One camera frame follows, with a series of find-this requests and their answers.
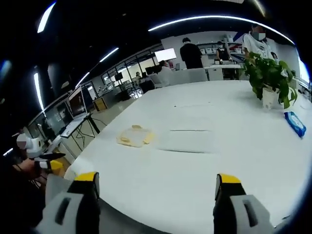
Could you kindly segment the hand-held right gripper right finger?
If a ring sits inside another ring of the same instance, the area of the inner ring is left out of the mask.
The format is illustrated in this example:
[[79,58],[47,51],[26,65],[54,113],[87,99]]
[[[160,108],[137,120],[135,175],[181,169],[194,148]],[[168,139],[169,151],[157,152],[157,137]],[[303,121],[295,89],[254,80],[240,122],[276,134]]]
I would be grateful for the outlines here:
[[273,233],[268,210],[233,175],[216,176],[213,217],[215,234]]

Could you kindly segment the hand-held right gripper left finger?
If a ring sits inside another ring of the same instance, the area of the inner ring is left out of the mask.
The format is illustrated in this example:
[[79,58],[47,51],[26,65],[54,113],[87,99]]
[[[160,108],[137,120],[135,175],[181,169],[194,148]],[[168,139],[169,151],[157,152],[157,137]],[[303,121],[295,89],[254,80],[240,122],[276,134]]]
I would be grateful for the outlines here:
[[37,234],[98,234],[99,173],[88,172],[68,180],[50,174],[42,220]]

